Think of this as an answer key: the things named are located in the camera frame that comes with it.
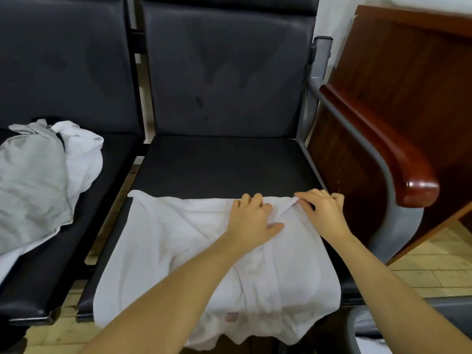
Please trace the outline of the person's left forearm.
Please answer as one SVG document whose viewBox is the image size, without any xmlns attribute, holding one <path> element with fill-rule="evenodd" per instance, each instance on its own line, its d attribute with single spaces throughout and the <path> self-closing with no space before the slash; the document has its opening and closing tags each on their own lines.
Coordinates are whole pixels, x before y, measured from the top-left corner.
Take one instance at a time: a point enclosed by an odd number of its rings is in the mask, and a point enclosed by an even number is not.
<svg viewBox="0 0 472 354">
<path fill-rule="evenodd" d="M 223 234 L 109 323 L 79 354 L 179 354 L 221 280 L 255 238 Z"/>
</svg>

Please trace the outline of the white crumpled garment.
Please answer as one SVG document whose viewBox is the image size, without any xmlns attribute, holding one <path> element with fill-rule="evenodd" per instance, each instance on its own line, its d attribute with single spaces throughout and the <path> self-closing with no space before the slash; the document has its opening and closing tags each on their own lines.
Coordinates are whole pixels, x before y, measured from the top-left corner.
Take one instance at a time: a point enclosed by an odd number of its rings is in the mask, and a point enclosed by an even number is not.
<svg viewBox="0 0 472 354">
<path fill-rule="evenodd" d="M 51 124 L 50 127 L 56 132 L 57 136 L 61 137 L 65 145 L 68 198 L 74 215 L 80 195 L 91 187 L 103 169 L 102 148 L 104 139 L 92 131 L 82 129 L 71 121 L 58 121 Z M 0 284 L 5 280 L 21 255 L 35 249 L 55 235 L 47 236 L 17 250 L 0 255 Z"/>
</svg>

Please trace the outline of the person's right hand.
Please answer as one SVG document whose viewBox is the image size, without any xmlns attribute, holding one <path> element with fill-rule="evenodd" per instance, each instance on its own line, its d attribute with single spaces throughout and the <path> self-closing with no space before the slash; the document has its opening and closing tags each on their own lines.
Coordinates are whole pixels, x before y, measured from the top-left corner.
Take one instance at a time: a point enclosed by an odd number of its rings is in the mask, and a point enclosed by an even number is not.
<svg viewBox="0 0 472 354">
<path fill-rule="evenodd" d="M 319 235 L 329 244 L 337 244 L 353 237 L 344 217 L 345 197 L 342 194 L 312 189 L 306 192 L 295 192 L 294 195 L 315 206 L 316 217 L 308 217 L 308 219 Z"/>
</svg>

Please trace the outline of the black padded chair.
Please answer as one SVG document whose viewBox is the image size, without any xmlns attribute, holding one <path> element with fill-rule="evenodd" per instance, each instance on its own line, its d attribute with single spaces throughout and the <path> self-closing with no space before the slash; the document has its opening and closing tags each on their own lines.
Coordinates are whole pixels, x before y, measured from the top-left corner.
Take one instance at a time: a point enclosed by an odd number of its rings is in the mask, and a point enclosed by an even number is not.
<svg viewBox="0 0 472 354">
<path fill-rule="evenodd" d="M 0 141 L 56 116 L 103 136 L 103 170 L 74 221 L 0 285 L 0 324 L 51 325 L 144 142 L 126 0 L 0 0 Z"/>
<path fill-rule="evenodd" d="M 320 0 L 140 0 L 154 136 L 131 190 L 180 199 L 326 188 L 303 144 L 330 37 Z"/>
</svg>

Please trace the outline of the grey garment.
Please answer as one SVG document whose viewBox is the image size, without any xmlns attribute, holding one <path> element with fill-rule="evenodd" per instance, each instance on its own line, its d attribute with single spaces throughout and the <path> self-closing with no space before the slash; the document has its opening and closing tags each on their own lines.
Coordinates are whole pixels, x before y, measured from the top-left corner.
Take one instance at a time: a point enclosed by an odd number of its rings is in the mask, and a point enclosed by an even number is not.
<svg viewBox="0 0 472 354">
<path fill-rule="evenodd" d="M 13 124 L 0 145 L 0 255 L 73 222 L 65 145 L 45 119 Z"/>
</svg>

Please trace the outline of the white shirt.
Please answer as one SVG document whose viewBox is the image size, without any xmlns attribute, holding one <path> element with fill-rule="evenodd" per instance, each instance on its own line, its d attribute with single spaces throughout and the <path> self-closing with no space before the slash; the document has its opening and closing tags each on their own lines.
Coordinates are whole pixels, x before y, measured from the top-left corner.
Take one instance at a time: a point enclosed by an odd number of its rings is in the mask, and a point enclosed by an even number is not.
<svg viewBox="0 0 472 354">
<path fill-rule="evenodd" d="M 93 300 L 105 327 L 168 274 L 210 246 L 226 229 L 233 199 L 182 200 L 128 194 L 132 204 Z M 337 311 L 341 287 L 322 238 L 296 197 L 265 197 L 269 223 L 284 229 L 239 260 L 222 279 L 185 347 L 213 349 L 221 335 L 236 345 L 252 336 L 286 345 Z"/>
</svg>

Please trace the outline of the person's right forearm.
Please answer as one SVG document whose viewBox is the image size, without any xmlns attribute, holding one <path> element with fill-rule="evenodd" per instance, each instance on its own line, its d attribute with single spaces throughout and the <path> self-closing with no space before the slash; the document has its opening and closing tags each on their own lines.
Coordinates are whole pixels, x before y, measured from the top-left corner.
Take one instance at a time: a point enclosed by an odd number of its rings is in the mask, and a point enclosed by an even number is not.
<svg viewBox="0 0 472 354">
<path fill-rule="evenodd" d="M 347 266 L 392 354 L 472 354 L 472 340 L 351 232 L 323 238 Z"/>
</svg>

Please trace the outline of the brown wooden cabinet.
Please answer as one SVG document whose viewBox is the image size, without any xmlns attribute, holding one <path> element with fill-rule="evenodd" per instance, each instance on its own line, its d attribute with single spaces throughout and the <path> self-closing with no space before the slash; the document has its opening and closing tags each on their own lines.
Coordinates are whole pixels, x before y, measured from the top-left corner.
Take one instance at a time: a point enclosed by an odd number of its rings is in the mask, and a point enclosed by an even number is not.
<svg viewBox="0 0 472 354">
<path fill-rule="evenodd" d="M 358 5 L 327 83 L 419 148 L 439 181 L 388 264 L 472 210 L 472 17 Z"/>
</svg>

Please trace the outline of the person's left hand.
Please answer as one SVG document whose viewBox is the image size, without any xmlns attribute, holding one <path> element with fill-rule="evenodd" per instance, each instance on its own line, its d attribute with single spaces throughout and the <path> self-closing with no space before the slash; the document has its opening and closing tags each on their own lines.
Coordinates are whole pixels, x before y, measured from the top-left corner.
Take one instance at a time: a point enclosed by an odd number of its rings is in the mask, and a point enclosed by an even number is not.
<svg viewBox="0 0 472 354">
<path fill-rule="evenodd" d="M 273 206 L 264 203 L 260 193 L 254 196 L 244 194 L 241 199 L 233 201 L 225 237 L 239 254 L 244 255 L 269 241 L 264 240 L 263 231 L 276 223 L 269 222 L 272 211 Z"/>
</svg>

